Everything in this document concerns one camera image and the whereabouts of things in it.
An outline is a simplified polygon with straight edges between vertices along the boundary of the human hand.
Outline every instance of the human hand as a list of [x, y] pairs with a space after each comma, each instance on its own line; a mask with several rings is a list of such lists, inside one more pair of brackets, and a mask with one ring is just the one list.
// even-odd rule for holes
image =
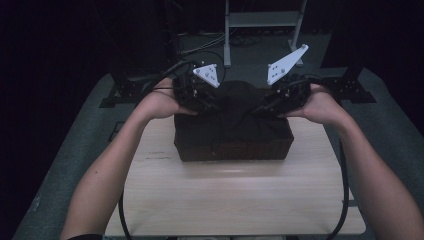
[[177, 113], [196, 115], [196, 112], [178, 104], [172, 87], [172, 79], [164, 78], [143, 98], [135, 111], [143, 112], [149, 119], [167, 118]]
[[326, 88], [315, 84], [311, 84], [311, 96], [302, 108], [280, 116], [303, 117], [315, 123], [335, 126], [350, 117]]

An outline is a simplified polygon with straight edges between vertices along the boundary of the wooden table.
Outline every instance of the wooden table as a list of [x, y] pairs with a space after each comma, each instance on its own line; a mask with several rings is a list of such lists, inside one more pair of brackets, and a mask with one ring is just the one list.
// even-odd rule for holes
[[[144, 131], [125, 187], [133, 236], [328, 234], [343, 199], [340, 166], [322, 125], [289, 119], [295, 140], [285, 160], [182, 162], [173, 118]], [[341, 234], [365, 231], [349, 207]], [[106, 230], [123, 236], [117, 209]]]

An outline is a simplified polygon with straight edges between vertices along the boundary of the dark brown box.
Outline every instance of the dark brown box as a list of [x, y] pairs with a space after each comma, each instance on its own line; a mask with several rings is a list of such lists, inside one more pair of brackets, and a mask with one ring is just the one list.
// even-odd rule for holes
[[287, 119], [251, 119], [258, 129], [241, 124], [235, 134], [223, 129], [221, 121], [219, 116], [175, 116], [174, 144], [183, 162], [282, 160], [294, 140]]

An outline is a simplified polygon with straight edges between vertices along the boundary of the wire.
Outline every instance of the wire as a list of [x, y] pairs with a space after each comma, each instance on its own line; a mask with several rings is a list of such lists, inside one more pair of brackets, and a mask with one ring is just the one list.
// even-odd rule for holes
[[119, 219], [121, 220], [121, 225], [122, 225], [122, 229], [124, 230], [125, 237], [128, 240], [132, 240], [130, 232], [128, 231], [127, 222], [125, 221], [124, 190], [122, 190], [121, 197], [119, 198], [118, 209], [119, 209]]
[[340, 144], [340, 168], [342, 172], [342, 181], [343, 181], [343, 207], [342, 213], [340, 215], [339, 222], [334, 228], [333, 232], [327, 236], [326, 240], [331, 240], [340, 232], [340, 229], [343, 227], [343, 224], [346, 220], [348, 208], [349, 208], [349, 180], [347, 176], [347, 166], [346, 166], [346, 156], [343, 151], [343, 146], [341, 141]]

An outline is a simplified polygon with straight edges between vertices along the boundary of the white shelf frame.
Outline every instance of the white shelf frame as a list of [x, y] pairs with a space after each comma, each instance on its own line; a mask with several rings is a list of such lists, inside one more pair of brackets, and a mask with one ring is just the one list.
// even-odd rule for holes
[[[292, 52], [298, 49], [300, 27], [302, 26], [307, 0], [302, 0], [299, 11], [286, 12], [241, 12], [231, 13], [229, 0], [225, 2], [225, 43], [224, 43], [224, 66], [231, 67], [230, 51], [230, 28], [234, 27], [279, 27], [294, 26], [293, 39], [288, 40]], [[296, 66], [302, 66], [303, 61], [299, 59]]]

